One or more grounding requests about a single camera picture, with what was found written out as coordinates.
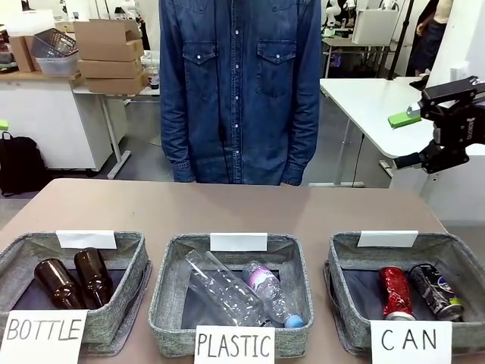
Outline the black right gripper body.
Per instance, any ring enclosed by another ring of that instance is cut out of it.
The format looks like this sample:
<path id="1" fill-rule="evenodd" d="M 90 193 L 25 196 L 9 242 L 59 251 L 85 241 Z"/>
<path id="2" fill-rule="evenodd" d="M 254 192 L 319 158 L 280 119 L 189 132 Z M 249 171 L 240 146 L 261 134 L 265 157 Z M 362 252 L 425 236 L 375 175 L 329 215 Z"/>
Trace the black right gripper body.
<path id="1" fill-rule="evenodd" d="M 465 149 L 484 144 L 484 104 L 473 102 L 452 106 L 434 122 L 434 141 L 444 148 Z"/>

